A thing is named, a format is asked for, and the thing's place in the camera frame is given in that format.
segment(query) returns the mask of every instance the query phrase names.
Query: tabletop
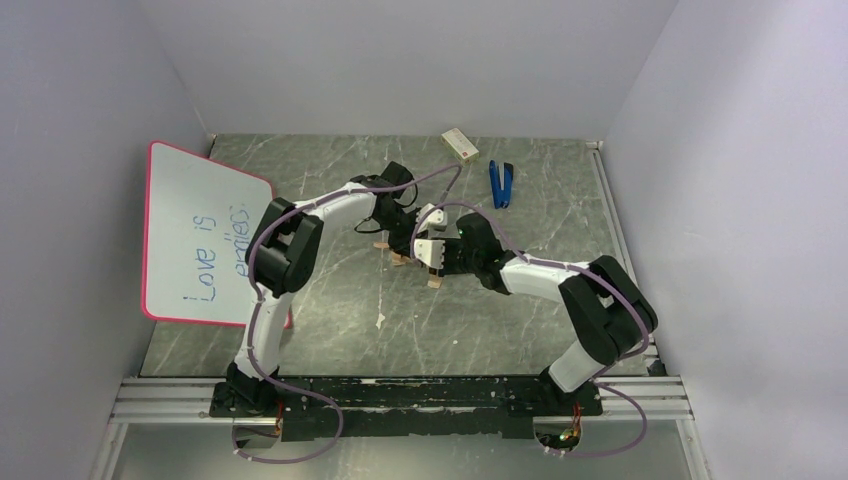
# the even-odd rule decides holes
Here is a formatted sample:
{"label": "tabletop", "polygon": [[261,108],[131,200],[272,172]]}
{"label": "tabletop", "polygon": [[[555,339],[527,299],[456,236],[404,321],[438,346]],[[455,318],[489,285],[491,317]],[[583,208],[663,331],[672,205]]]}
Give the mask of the tabletop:
{"label": "tabletop", "polygon": [[[537,257],[591,261],[616,255],[612,213],[585,142],[471,141],[480,158],[463,170],[448,200],[483,208],[518,248]],[[457,162],[438,136],[219,135],[210,158],[267,179],[277,196],[290,201],[380,173],[389,161],[416,178]],[[492,205],[490,159],[515,167],[507,209]],[[423,182],[416,204],[436,203],[449,179],[446,174]],[[468,213],[446,211],[450,222]],[[354,224],[322,240],[312,278],[293,304],[295,328],[281,345],[280,374],[539,373],[576,340],[561,305],[492,292],[473,275],[445,277],[441,288],[430,288],[426,269],[393,267],[388,251],[374,247],[384,233],[357,234]],[[245,305],[246,317],[250,310]],[[222,376],[243,333],[238,327],[159,322],[141,375]],[[643,375],[644,359],[622,362],[611,373]]]}

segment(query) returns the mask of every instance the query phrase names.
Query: purple cable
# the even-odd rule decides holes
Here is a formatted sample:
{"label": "purple cable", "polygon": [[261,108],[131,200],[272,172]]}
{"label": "purple cable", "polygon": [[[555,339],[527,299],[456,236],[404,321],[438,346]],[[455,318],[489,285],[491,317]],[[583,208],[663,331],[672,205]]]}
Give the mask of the purple cable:
{"label": "purple cable", "polygon": [[[492,228],[494,228],[495,231],[498,232],[498,235],[500,235],[500,237],[501,237],[501,241],[506,244],[507,248],[512,250],[512,252],[515,253],[515,256],[518,257],[519,259],[521,259],[523,262],[529,263],[529,264],[532,264],[532,265],[539,265],[539,266],[542,266],[542,267],[562,268],[562,269],[565,269],[565,270],[571,270],[573,272],[577,272],[581,275],[585,275],[586,277],[590,278],[592,281],[594,281],[595,283],[597,283],[598,285],[603,287],[604,290],[608,291],[613,297],[615,297],[615,299],[618,300],[619,303],[621,303],[624,306],[624,308],[627,310],[627,313],[629,313],[630,316],[633,317],[633,321],[636,322],[636,326],[639,327],[639,332],[642,334],[642,344],[639,346],[639,348],[634,350],[633,352],[626,353],[626,354],[622,355],[621,360],[639,355],[639,354],[641,354],[642,352],[644,352],[645,350],[648,349],[650,339],[648,338],[648,328],[645,326],[645,322],[642,321],[642,317],[639,316],[639,313],[636,311],[635,308],[633,308],[633,305],[631,305],[630,302],[627,301],[627,299],[624,297],[624,295],[622,295],[622,293],[619,292],[617,288],[613,287],[612,285],[609,284],[609,282],[607,282],[606,280],[601,278],[599,275],[589,271],[586,268],[579,267],[579,266],[573,265],[573,264],[563,264],[561,262],[555,262],[553,260],[543,260],[543,259],[540,259],[540,258],[527,258],[527,256],[524,255],[523,252],[521,252],[520,250],[518,250],[518,248],[515,247],[515,244],[512,243],[512,241],[509,239],[509,237],[503,231],[503,228],[501,228],[500,224],[498,224],[497,220],[495,220],[494,218],[489,216],[486,212],[484,212],[482,209],[480,209],[479,207],[477,207],[475,205],[471,205],[467,202],[441,202],[438,205],[436,205],[435,207],[428,210],[426,213],[424,213],[424,215],[421,216],[421,218],[418,220],[418,223],[415,224],[415,229],[413,230],[413,232],[416,232],[416,234],[417,234],[418,229],[421,228],[421,225],[424,223],[424,220],[431,213],[435,212],[438,209],[441,209],[441,208],[444,208],[444,207],[450,207],[450,206],[465,207],[465,208],[468,208],[468,209],[480,214],[483,218],[486,219],[486,221],[489,222],[489,225],[491,225]],[[413,234],[413,237],[409,242],[409,253],[410,253],[410,256],[412,258],[415,258],[415,235],[416,234]],[[628,443],[627,445],[624,445],[624,446],[619,447],[619,448],[615,448],[615,449],[612,449],[612,450],[606,450],[606,451],[603,451],[603,452],[588,452],[588,453],[565,452],[566,456],[578,457],[578,458],[598,458],[598,457],[607,457],[607,456],[610,456],[610,455],[616,455],[616,454],[619,454],[621,452],[630,450],[631,448],[638,445],[639,442],[641,442],[645,438],[645,435],[648,432],[648,417],[645,415],[645,411],[642,410],[642,407],[639,406],[639,404],[636,402],[636,400],[634,400],[633,398],[631,398],[629,395],[625,394],[624,392],[620,392],[620,391],[610,387],[609,385],[597,383],[595,381],[597,379],[597,377],[608,372],[609,369],[611,369],[613,366],[615,366],[615,364],[603,368],[601,371],[599,371],[594,376],[592,376],[592,378],[590,378],[589,380],[592,381],[595,385],[597,385],[598,388],[603,388],[604,390],[612,392],[612,393],[618,395],[619,397],[627,400],[628,402],[630,402],[631,405],[636,407],[636,410],[639,412],[639,416],[642,417],[642,431],[639,432],[639,435],[636,437],[635,440],[633,440],[632,442]]]}
{"label": "purple cable", "polygon": [[[398,190],[403,190],[403,189],[409,188],[413,185],[417,185],[418,183],[421,183],[424,180],[428,180],[432,177],[435,177],[436,175],[447,172],[448,170],[451,170],[451,169],[456,169],[456,173],[454,174],[453,178],[451,179],[450,183],[448,183],[447,188],[445,189],[444,193],[442,194],[442,198],[444,199],[445,197],[447,197],[448,193],[450,192],[451,187],[453,187],[454,183],[456,183],[456,179],[459,178],[459,174],[462,172],[462,166],[459,165],[459,164],[447,165],[447,166],[442,167],[442,168],[440,168],[440,169],[438,169],[434,172],[431,172],[431,173],[429,173],[429,174],[427,174],[427,175],[425,175],[425,176],[423,176],[423,177],[421,177],[417,180],[413,180],[413,181],[405,183],[403,185],[398,185],[398,186],[394,186],[394,187],[383,187],[383,188],[354,188],[354,189],[351,189],[351,190],[339,190],[339,191],[329,193],[329,194],[315,200],[314,202],[312,202],[310,204],[301,205],[300,207],[295,208],[294,210],[284,214],[283,216],[281,216],[280,218],[278,218],[277,220],[272,222],[271,225],[269,225],[268,228],[263,230],[262,233],[259,235],[259,237],[257,238],[256,244],[261,245],[262,243],[264,243],[265,240],[267,240],[268,237],[271,235],[271,232],[276,230],[277,227],[279,227],[283,223],[287,222],[290,218],[294,217],[295,215],[297,215],[298,213],[300,213],[304,210],[320,207],[321,205],[324,205],[325,203],[327,203],[331,200],[335,200],[336,198],[340,198],[340,197],[345,196],[345,195],[358,194],[358,193],[388,193],[388,192],[395,192],[395,191],[398,191]],[[265,301],[265,296],[262,294],[262,290],[256,284],[255,268],[256,268],[256,252],[257,252],[257,250],[258,249],[256,249],[256,248],[251,250],[250,257],[248,258],[248,262],[247,262],[248,280],[250,281],[250,286],[256,292],[256,298],[257,298],[256,306],[253,308],[253,313],[250,316],[250,323],[248,324],[248,328],[247,328],[247,358],[250,361],[251,366],[253,366],[253,369],[256,370],[256,373],[261,375],[264,380],[271,383],[272,385],[276,385],[277,387],[280,387],[284,390],[288,390],[290,392],[299,393],[301,395],[306,395],[306,396],[315,398],[317,400],[321,400],[322,402],[324,402],[327,405],[329,405],[330,407],[332,407],[339,416],[339,428],[336,430],[336,433],[333,435],[333,438],[326,445],[319,448],[318,450],[316,450],[316,451],[314,451],[314,452],[312,452],[308,455],[304,455],[302,457],[292,458],[292,459],[280,459],[280,460],[271,459],[271,458],[254,457],[253,455],[249,455],[249,454],[245,453],[240,448],[238,448],[238,443],[237,443],[237,440],[236,440],[236,429],[233,429],[233,431],[232,431],[232,440],[233,440],[233,448],[234,448],[233,453],[235,453],[236,455],[238,455],[238,456],[240,456],[240,457],[242,457],[242,458],[244,458],[248,461],[253,461],[253,462],[258,462],[258,463],[267,463],[267,464],[273,464],[273,465],[286,465],[286,464],[292,464],[292,463],[305,462],[305,461],[311,460],[311,459],[323,454],[327,450],[333,448],[333,446],[336,444],[336,442],[338,442],[339,437],[341,437],[342,431],[344,429],[344,414],[342,413],[342,409],[339,407],[339,405],[335,401],[333,401],[332,398],[329,398],[325,395],[321,395],[320,393],[317,393],[317,392],[304,390],[302,388],[298,388],[298,387],[289,385],[287,383],[281,382],[281,381],[271,377],[266,372],[262,371],[262,369],[259,367],[259,362],[256,360],[256,356],[253,353],[253,334],[256,330],[256,321],[259,318],[259,312],[262,309],[262,303]]]}

